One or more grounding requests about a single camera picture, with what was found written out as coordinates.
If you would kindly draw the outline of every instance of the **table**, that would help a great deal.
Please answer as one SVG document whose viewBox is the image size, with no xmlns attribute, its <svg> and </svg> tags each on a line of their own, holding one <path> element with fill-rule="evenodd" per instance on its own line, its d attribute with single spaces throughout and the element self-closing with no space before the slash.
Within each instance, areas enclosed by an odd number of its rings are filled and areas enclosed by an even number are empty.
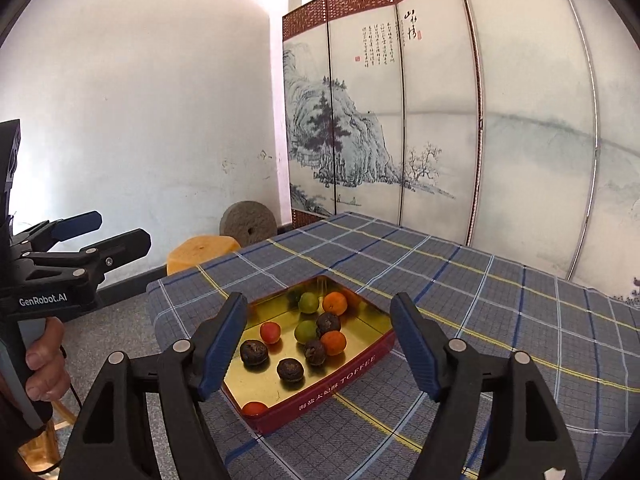
<svg viewBox="0 0 640 480">
<path fill-rule="evenodd" d="M 356 213 L 279 235 L 148 286 L 161 349 L 215 316 L 229 292 L 249 301 L 324 273 L 388 312 L 407 292 L 447 336 L 478 351 L 528 351 L 554 394 L 582 472 L 598 479 L 640 418 L 640 311 L 593 289 Z M 254 433 L 229 400 L 202 405 L 235 479 L 405 479 L 437 405 L 396 348 L 345 387 L 270 435 Z M 476 478 L 491 397 L 481 397 L 465 474 Z"/>
</svg>

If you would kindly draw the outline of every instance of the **fingernail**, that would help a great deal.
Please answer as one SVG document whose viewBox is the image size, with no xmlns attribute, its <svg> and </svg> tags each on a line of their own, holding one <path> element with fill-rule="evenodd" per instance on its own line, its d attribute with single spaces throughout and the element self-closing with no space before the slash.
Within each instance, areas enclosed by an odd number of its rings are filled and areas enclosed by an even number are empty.
<svg viewBox="0 0 640 480">
<path fill-rule="evenodd" d="M 27 395 L 31 400 L 40 400 L 40 390 L 35 386 L 27 390 Z"/>
<path fill-rule="evenodd" d="M 42 362 L 42 358 L 38 354 L 28 354 L 26 359 L 31 370 L 37 370 L 44 364 Z"/>
</svg>

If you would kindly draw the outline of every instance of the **cherry tomato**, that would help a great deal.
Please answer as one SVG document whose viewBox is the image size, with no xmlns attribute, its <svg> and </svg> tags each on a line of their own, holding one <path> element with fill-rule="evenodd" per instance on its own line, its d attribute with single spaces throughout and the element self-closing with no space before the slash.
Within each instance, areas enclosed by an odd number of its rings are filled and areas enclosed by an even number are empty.
<svg viewBox="0 0 640 480">
<path fill-rule="evenodd" d="M 267 405 L 261 402 L 257 402 L 254 400 L 253 402 L 248 402 L 242 407 L 242 413 L 248 416 L 260 415 L 267 411 Z"/>
<path fill-rule="evenodd" d="M 267 321 L 260 326 L 260 337 L 267 343 L 272 345 L 280 339 L 280 325 L 273 321 Z"/>
</svg>

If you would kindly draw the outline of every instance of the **folding screen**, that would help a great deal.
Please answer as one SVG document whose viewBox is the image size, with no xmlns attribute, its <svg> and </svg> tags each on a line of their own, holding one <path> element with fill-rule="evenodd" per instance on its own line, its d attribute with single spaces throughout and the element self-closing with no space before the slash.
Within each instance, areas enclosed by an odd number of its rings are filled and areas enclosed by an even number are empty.
<svg viewBox="0 0 640 480">
<path fill-rule="evenodd" d="M 284 31 L 294 216 L 637 297 L 640 52 L 606 0 L 315 0 Z"/>
</svg>

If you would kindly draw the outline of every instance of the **human hand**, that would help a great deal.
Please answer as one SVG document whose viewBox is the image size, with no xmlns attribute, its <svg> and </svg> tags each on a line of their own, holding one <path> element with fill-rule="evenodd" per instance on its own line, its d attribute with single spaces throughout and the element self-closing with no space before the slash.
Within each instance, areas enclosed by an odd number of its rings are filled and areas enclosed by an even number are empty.
<svg viewBox="0 0 640 480">
<path fill-rule="evenodd" d="M 44 334 L 27 348 L 27 366 L 35 373 L 27 380 L 25 390 L 31 400 L 59 400 L 69 389 L 71 379 L 65 370 L 60 345 L 65 326 L 57 317 L 48 317 Z M 0 376 L 0 393 L 16 405 L 15 399 Z"/>
</svg>

